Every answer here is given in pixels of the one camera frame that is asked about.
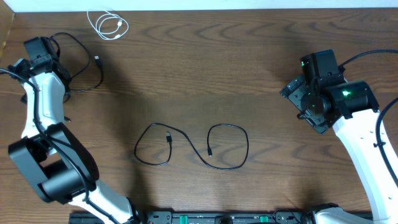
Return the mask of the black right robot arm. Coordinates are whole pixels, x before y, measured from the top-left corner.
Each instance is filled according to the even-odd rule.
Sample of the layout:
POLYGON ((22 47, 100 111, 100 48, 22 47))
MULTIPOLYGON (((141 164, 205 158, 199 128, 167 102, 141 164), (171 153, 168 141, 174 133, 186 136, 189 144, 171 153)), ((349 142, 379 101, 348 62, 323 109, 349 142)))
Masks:
POLYGON ((397 103, 383 110, 364 81, 348 82, 345 66, 332 50, 300 59, 302 74, 280 94, 299 110, 316 132, 332 129, 348 152, 371 207, 364 218, 336 204, 316 206, 305 212, 301 223, 397 223, 397 154, 386 134, 383 118, 397 103))

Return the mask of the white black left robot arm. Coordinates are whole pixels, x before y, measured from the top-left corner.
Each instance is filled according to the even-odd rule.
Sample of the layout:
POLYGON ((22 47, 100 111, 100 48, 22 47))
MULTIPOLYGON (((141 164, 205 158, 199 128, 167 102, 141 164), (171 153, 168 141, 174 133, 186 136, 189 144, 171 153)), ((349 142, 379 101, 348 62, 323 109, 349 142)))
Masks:
POLYGON ((24 42, 29 58, 6 69, 21 83, 27 103, 25 128, 9 145, 9 156, 44 202, 83 208, 103 223, 145 223, 127 197, 100 180, 93 156, 65 125, 63 102, 72 78, 57 45, 48 37, 30 39, 24 42))

